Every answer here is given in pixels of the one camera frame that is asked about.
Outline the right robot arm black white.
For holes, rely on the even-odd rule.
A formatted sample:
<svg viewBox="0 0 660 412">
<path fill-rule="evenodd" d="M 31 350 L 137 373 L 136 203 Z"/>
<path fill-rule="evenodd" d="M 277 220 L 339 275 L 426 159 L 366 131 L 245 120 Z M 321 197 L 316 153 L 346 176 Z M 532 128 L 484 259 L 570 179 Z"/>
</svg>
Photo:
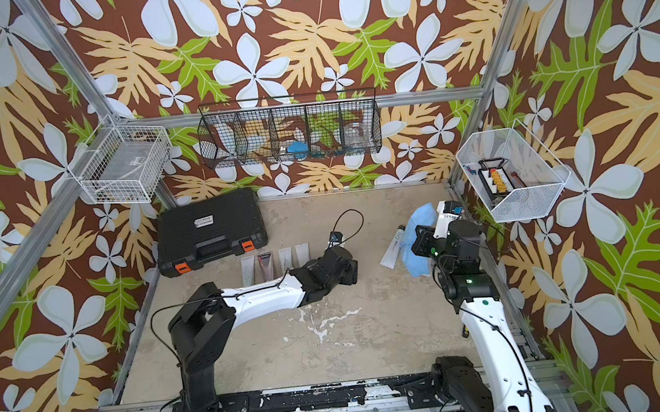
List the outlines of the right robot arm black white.
<svg viewBox="0 0 660 412">
<path fill-rule="evenodd" d="M 455 219 L 441 234 L 418 226 L 411 251 L 432 261 L 433 279 L 460 316 L 483 365 L 478 373 L 462 360 L 440 357 L 435 386 L 464 412 L 560 412 L 533 378 L 510 331 L 499 291 L 481 269 L 479 226 Z"/>
</svg>

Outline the white tube grey cap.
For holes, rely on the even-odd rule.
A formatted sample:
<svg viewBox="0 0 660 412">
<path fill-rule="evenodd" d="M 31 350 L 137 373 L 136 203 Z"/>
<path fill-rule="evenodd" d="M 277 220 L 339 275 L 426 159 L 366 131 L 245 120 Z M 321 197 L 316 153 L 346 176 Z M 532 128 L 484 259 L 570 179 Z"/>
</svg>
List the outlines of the white tube grey cap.
<svg viewBox="0 0 660 412">
<path fill-rule="evenodd" d="M 384 256 L 380 260 L 380 265 L 383 267 L 388 269 L 394 269 L 394 267 L 396 267 L 396 261 L 400 255 L 399 252 L 401 250 L 401 242 L 405 230 L 405 226 L 398 226 L 397 230 L 395 231 L 390 244 L 388 244 L 388 247 L 383 254 Z"/>
</svg>

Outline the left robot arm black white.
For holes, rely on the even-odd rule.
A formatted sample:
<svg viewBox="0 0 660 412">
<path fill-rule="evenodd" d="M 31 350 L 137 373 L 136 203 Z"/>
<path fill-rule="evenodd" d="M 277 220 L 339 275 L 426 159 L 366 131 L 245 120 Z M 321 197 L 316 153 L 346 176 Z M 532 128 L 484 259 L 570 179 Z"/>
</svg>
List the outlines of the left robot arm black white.
<svg viewBox="0 0 660 412">
<path fill-rule="evenodd" d="M 179 412 L 224 412 L 216 393 L 214 364 L 233 330 L 284 310 L 295 310 L 327 297 L 337 286 L 358 281 L 358 261 L 344 247 L 327 248 L 319 258 L 282 277 L 252 287 L 220 289 L 203 284 L 167 327 L 168 350 L 180 369 Z"/>
</svg>

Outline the white tube black cap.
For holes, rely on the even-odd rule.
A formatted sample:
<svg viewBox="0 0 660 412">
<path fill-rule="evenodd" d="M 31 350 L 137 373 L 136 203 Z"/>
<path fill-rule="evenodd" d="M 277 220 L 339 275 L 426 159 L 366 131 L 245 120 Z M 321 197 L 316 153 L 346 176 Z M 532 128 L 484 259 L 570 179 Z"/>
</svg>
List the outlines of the white tube black cap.
<svg viewBox="0 0 660 412">
<path fill-rule="evenodd" d="M 283 271 L 290 270 L 293 268 L 293 259 L 292 259 L 292 249 L 291 248 L 281 248 L 278 250 L 278 259 L 280 261 L 280 267 Z"/>
</svg>

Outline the white tube orange cap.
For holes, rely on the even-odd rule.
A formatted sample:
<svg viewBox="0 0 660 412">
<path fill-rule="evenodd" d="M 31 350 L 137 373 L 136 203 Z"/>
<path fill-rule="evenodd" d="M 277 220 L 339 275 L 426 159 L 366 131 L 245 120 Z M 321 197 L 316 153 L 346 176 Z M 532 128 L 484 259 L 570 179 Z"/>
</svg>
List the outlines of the white tube orange cap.
<svg viewBox="0 0 660 412">
<path fill-rule="evenodd" d="M 294 247 L 298 265 L 303 266 L 310 260 L 310 247 L 308 243 L 299 243 Z"/>
</svg>

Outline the silver purple toothpaste tube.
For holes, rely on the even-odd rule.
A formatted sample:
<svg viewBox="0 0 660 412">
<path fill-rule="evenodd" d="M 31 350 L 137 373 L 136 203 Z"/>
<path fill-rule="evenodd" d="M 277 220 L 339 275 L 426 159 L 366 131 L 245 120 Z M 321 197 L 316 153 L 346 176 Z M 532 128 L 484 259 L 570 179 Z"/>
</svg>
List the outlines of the silver purple toothpaste tube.
<svg viewBox="0 0 660 412">
<path fill-rule="evenodd" d="M 258 255 L 257 261 L 259 262 L 259 267 L 263 275 L 263 280 L 264 281 L 274 280 L 275 272 L 274 272 L 273 254 L 271 252 L 261 253 L 261 255 Z"/>
</svg>

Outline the white tube teal cap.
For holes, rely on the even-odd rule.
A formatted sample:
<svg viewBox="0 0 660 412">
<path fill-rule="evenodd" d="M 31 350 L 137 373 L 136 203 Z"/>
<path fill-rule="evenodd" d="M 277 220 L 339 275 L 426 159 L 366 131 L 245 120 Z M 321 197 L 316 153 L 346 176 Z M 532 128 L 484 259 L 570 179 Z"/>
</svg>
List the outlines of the white tube teal cap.
<svg viewBox="0 0 660 412">
<path fill-rule="evenodd" d="M 255 256 L 246 256 L 241 259 L 243 287 L 251 287 L 255 281 Z"/>
</svg>

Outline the blue microfiber cloth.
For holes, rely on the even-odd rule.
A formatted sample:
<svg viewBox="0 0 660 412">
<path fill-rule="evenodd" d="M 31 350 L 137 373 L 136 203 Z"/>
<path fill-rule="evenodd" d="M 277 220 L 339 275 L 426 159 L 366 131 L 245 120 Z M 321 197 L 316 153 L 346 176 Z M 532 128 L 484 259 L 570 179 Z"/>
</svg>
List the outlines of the blue microfiber cloth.
<svg viewBox="0 0 660 412">
<path fill-rule="evenodd" d="M 424 204 L 417 208 L 408 220 L 408 225 L 403 233 L 400 243 L 400 259 L 408 273 L 413 278 L 430 276 L 430 260 L 427 256 L 419 256 L 413 253 L 412 247 L 418 238 L 419 226 L 432 228 L 437 221 L 438 214 L 432 204 Z"/>
</svg>

